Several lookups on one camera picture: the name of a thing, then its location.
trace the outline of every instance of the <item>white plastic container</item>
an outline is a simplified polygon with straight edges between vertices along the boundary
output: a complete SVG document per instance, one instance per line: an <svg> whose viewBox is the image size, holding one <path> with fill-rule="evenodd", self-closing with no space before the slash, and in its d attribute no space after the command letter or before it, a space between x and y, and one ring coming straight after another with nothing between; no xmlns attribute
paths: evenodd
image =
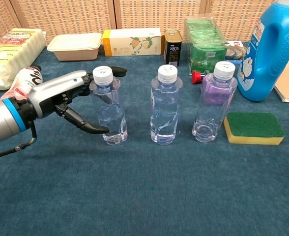
<svg viewBox="0 0 289 236"><path fill-rule="evenodd" d="M102 34L61 34L53 38L47 50L58 60L94 60L99 53Z"/></svg>

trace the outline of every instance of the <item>yellow sponge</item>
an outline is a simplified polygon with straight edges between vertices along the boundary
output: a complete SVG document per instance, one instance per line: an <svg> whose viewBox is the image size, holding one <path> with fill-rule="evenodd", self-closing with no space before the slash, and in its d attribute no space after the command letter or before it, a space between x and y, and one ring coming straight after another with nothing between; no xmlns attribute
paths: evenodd
<svg viewBox="0 0 289 236"><path fill-rule="evenodd" d="M285 135L271 113L228 113L224 127L232 144L279 145Z"/></svg>

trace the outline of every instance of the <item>robotic arm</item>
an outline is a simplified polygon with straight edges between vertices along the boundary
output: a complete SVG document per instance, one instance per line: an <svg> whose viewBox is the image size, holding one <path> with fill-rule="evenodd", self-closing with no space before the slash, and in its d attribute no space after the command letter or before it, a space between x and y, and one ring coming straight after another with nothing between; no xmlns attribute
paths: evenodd
<svg viewBox="0 0 289 236"><path fill-rule="evenodd" d="M111 68L116 77L126 75L127 70L124 68L116 66ZM35 86L26 100L19 101L11 97L0 101L0 142L29 128L32 129L33 139L36 139L33 121L53 112L87 133L107 133L108 128L90 124L68 106L73 98L90 95L91 81L93 81L92 73L84 70L74 71ZM10 153L26 148L30 142L15 147L15 151Z"/></svg>

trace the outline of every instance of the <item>black can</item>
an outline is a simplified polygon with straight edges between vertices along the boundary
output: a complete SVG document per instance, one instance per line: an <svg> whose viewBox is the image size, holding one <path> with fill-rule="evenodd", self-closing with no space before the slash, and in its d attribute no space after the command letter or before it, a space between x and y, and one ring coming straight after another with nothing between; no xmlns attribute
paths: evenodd
<svg viewBox="0 0 289 236"><path fill-rule="evenodd" d="M165 64L179 66L180 50L182 47L182 36L178 30L164 31L165 47L164 61Z"/></svg>

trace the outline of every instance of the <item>blue ring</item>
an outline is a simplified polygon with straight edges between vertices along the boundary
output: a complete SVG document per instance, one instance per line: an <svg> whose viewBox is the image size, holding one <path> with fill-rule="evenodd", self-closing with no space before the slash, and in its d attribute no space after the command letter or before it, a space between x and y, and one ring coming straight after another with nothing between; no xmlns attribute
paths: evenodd
<svg viewBox="0 0 289 236"><path fill-rule="evenodd" d="M5 104L5 106L8 108L8 110L10 111L10 113L12 114L13 118L15 119L17 125L19 126L19 129L21 132L26 131L26 126L23 123L21 116L19 115L19 113L17 112L16 108L12 105L11 101L8 98L5 98L3 100L3 103Z"/></svg>

